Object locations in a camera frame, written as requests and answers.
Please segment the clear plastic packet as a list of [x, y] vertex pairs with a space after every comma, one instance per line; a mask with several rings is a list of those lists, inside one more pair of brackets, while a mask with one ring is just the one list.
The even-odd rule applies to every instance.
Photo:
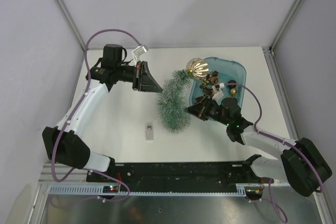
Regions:
[[153, 131], [153, 124], [147, 123], [145, 128], [145, 137], [147, 141], [154, 140], [154, 131]]

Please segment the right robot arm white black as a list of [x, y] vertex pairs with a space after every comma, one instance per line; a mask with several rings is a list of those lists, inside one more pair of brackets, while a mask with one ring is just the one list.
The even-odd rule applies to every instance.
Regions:
[[246, 160], [248, 166], [242, 169], [242, 176], [249, 183], [260, 177], [271, 178], [288, 183], [298, 194], [308, 197], [332, 176], [330, 166], [311, 140], [303, 137], [296, 141], [256, 131], [254, 124], [241, 115], [234, 98], [224, 98], [221, 104], [204, 98], [186, 111], [202, 121], [211, 119], [225, 125], [232, 142], [254, 147], [271, 156], [254, 155]]

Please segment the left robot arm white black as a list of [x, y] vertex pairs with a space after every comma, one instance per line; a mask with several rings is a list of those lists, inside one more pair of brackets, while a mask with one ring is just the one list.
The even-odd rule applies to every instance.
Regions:
[[143, 45], [132, 50], [133, 66], [126, 61], [127, 51], [121, 45], [107, 44], [103, 55], [86, 75], [80, 97], [54, 127], [46, 127], [42, 136], [48, 158], [76, 169], [97, 170], [105, 182], [115, 178], [113, 158], [92, 151], [82, 140], [91, 117], [101, 101], [119, 81], [132, 84], [134, 91], [161, 93], [162, 88], [150, 74], [148, 63], [140, 61], [147, 52]]

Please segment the blue plastic tub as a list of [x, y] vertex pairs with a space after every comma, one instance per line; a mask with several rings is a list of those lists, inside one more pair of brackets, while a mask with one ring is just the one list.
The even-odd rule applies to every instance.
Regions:
[[[225, 60], [217, 57], [207, 57], [204, 59], [208, 63], [209, 72], [218, 72], [219, 83], [228, 83], [231, 80], [239, 84], [246, 83], [246, 69], [243, 65], [236, 61]], [[194, 80], [189, 97], [189, 105], [196, 102], [196, 98], [203, 96], [204, 92], [201, 90], [201, 80]]]

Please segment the large silver ribbed bauble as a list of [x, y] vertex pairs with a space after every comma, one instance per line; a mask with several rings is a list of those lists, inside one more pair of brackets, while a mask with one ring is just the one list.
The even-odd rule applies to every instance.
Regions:
[[187, 63], [185, 70], [194, 80], [202, 80], [209, 74], [208, 63], [201, 58], [191, 59]]

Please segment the frosted pine cone ornament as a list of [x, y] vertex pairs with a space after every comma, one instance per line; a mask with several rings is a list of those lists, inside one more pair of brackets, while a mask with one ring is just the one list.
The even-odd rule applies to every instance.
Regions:
[[211, 85], [217, 85], [219, 82], [219, 78], [217, 76], [211, 76], [211, 78], [209, 79], [209, 82]]

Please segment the small frosted christmas tree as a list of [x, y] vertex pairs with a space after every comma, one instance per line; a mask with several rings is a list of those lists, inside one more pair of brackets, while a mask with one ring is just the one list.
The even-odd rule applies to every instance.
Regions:
[[190, 124], [190, 116], [185, 108], [185, 89], [191, 85], [186, 70], [177, 70], [165, 80], [162, 93], [157, 96], [157, 110], [163, 127], [170, 133], [180, 133]]

